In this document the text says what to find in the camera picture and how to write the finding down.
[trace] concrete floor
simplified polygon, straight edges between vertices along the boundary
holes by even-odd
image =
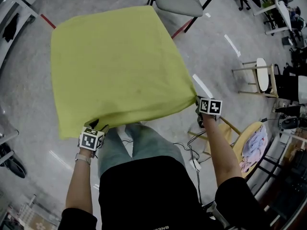
[[[82,14],[104,12],[130,6],[144,5],[147,0],[38,0],[34,7],[55,25]],[[172,35],[189,18],[160,11],[157,13]],[[263,16],[254,17],[252,11],[239,11],[237,0],[213,0],[205,12],[210,18],[199,18],[188,33],[175,39],[191,76],[197,74],[216,99],[223,100],[223,116],[243,130],[249,124],[271,115],[275,99],[238,94],[248,88],[251,75],[244,72],[232,74],[232,68],[241,67],[241,61],[264,58],[268,64],[280,68],[290,62],[288,48],[283,47],[281,37],[264,33]],[[28,25],[20,35],[6,65],[1,69],[0,106],[20,135],[9,142],[11,148],[24,163],[28,176],[20,179],[10,171],[0,169],[1,188],[7,192],[18,208],[27,198],[37,195],[37,202],[60,217],[65,205],[66,193],[74,167],[77,139],[60,140],[58,118],[54,105],[50,78],[50,38],[52,28],[41,18]],[[227,34],[241,56],[238,57],[224,35]],[[186,145],[189,128],[197,130],[195,106],[181,113],[147,122],[163,137]],[[202,151],[204,143],[196,140],[193,148]],[[180,148],[187,162],[187,170],[196,184],[194,169],[188,164],[189,152]],[[211,160],[202,163],[202,200],[213,200],[216,182]],[[94,215],[100,228],[100,209],[97,177],[97,160],[92,162],[91,185]]]

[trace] towel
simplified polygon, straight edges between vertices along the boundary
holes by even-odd
[[[268,134],[262,125],[245,143],[242,150],[243,161],[240,163],[241,171],[247,172],[248,169],[263,156],[268,144]]]

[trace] yellow-green cloth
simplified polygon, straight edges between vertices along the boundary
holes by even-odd
[[[51,74],[61,138],[152,120],[195,103],[176,45],[151,6],[74,17],[51,38]]]

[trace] shelf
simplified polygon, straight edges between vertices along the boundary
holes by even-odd
[[[4,33],[5,27],[11,22],[12,18],[19,13],[19,17],[17,19],[17,27],[16,27],[16,32],[14,35],[14,39],[10,40],[9,42],[6,42],[4,38],[2,38],[2,35]],[[14,11],[14,13],[11,15],[9,20],[6,22],[3,30],[0,33],[0,68],[4,62],[4,59],[6,57],[6,54],[8,53],[13,41],[15,40],[17,34],[21,30],[22,26],[26,23],[28,18],[31,16],[31,13],[27,10],[24,9],[21,6],[18,6],[18,8]]]

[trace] white floor marking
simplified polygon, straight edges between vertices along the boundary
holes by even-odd
[[[193,79],[199,84],[199,86],[205,91],[209,99],[213,98],[213,94],[210,92],[210,90],[207,88],[207,86],[200,80],[200,78],[194,74]]]
[[[73,171],[73,168],[70,167],[67,163],[65,163],[57,154],[55,154],[53,151],[49,151],[49,153],[55,158],[57,159],[60,163],[62,163],[67,169],[69,169],[70,171]]]
[[[237,48],[236,48],[236,46],[233,44],[233,42],[230,40],[230,38],[229,38],[229,36],[227,36],[226,34],[225,34],[225,36],[224,36],[225,38],[226,38],[226,40],[230,43],[230,45],[231,45],[231,47],[235,50],[235,52],[236,52],[236,55],[238,56],[238,57],[240,57],[241,56],[241,53],[240,53],[240,51],[239,50],[237,50]]]

